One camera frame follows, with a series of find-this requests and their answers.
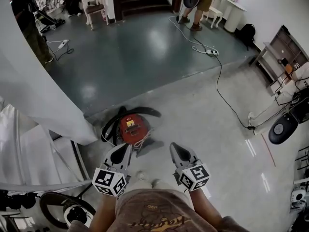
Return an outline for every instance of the shorts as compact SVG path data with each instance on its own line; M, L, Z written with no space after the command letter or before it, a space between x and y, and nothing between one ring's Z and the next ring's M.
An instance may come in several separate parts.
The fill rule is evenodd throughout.
M211 6L212 0L199 0L197 4L197 9L207 12Z

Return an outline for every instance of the gray floor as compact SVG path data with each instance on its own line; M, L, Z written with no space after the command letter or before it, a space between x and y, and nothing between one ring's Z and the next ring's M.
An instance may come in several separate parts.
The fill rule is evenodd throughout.
M244 130L216 92L218 73L219 68L214 68L123 103L127 108L143 105L162 113L161 119L150 116L147 119L155 128L152 138L164 145L144 148L146 154L138 158L134 153L130 174L134 176L138 170L143 170L150 180L160 178L175 189L184 191L182 186L177 186L172 175L175 167L169 155L169 144L177 142L187 145L207 164L211 174L207 183L210 201L223 216L232 216L251 232L285 232L296 217L295 212L290 212L293 180L299 178L294 160L297 151L308 145L309 124L299 125L296 132L281 145L272 145L267 133L264 133L275 166L262 136L254 136L251 131ZM260 112L273 101L261 73L254 67L236 69L233 65L225 66L219 90L244 123L250 111ZM117 108L113 107L107 114L116 111ZM93 117L98 128L101 122L106 122L105 116L106 113L101 113ZM256 155L250 152L246 140L250 141ZM109 149L111 146L102 141L80 147L90 176ZM267 179L269 191L264 186L262 174ZM77 195L81 189L67 193ZM91 188L83 199L97 208L100 197ZM53 213L62 219L60 209ZM38 203L34 208L22 211L22 214L33 217L36 223L34 228L48 224L40 213ZM52 231L59 231L49 226Z
M131 16L108 26L99 14L95 14L92 16L94 31L86 25L85 15L58 16L65 17L67 22L48 32L47 40L69 39L74 52L64 55L59 62L54 61L49 66L49 73L86 117L219 65L217 59L191 49L192 44L168 20L173 16L171 13ZM182 30L194 41L185 26ZM203 31L195 36L219 51L222 64L256 54L251 49L247 51L222 25L211 30L210 23L205 22ZM49 43L49 46L56 50L58 43Z

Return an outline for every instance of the white robot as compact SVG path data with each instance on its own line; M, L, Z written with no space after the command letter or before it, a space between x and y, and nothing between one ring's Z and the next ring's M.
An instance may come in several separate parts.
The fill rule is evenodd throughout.
M206 185L210 178L205 164L199 160L192 149L176 143L169 146L176 171L173 174L177 184L183 184L189 191ZM110 150L104 162L96 168L92 184L98 192L117 196L129 182L128 166L130 165L132 147L130 144L118 145Z

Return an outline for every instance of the white chair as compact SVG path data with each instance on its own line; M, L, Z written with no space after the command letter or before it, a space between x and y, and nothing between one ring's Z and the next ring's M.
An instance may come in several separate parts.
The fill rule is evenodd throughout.
M212 12L213 13L213 21L212 21L212 24L211 24L211 28L213 27L213 24L214 22L216 21L216 19L219 17L219 21L217 22L216 24L216 28L219 26L219 23L221 22L222 18L223 18L223 13L219 10L217 10L216 8L214 7L209 7L209 11L207 12L207 17L206 17L206 20L208 20L208 17L209 17L209 12Z
M96 5L89 5L86 7L86 9L84 10L86 13L86 17L87 17L87 25L88 22L90 23L91 26L91 30L93 30L93 24L92 24L92 20L91 20L91 14L97 13L97 12L101 12L103 20L106 21L106 24L108 25L108 18L107 18L107 8L105 6L105 0L96 0Z

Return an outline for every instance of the black backpack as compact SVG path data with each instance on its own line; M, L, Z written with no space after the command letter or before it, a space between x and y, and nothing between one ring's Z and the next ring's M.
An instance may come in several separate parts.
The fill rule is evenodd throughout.
M235 35L246 45L249 51L248 46L251 46L254 41L255 27L252 24L246 24L241 30L237 30Z

